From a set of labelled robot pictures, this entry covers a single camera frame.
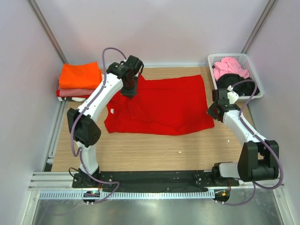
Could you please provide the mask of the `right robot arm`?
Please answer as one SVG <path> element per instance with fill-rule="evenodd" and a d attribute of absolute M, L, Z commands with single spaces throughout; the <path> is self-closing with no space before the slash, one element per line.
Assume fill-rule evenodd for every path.
<path fill-rule="evenodd" d="M 224 123 L 235 134 L 242 149 L 238 162 L 216 163 L 211 180 L 218 186 L 228 178 L 244 182 L 275 180 L 279 175 L 279 145 L 274 140 L 267 140 L 247 121 L 235 103 L 236 95 L 227 89 L 212 91 L 212 105 L 207 114 Z"/>

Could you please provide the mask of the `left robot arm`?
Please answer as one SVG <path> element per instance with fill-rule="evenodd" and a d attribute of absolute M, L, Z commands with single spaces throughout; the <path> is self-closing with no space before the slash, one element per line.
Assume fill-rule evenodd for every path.
<path fill-rule="evenodd" d="M 74 188 L 95 188 L 99 185 L 96 144 L 101 130 L 97 120 L 118 92 L 127 98 L 133 98 L 137 94 L 138 76 L 143 67 L 143 62 L 132 55 L 124 61 L 114 62 L 106 70 L 103 81 L 95 91 L 77 109 L 68 110 L 71 150 L 80 159 L 78 172 L 73 176 Z"/>

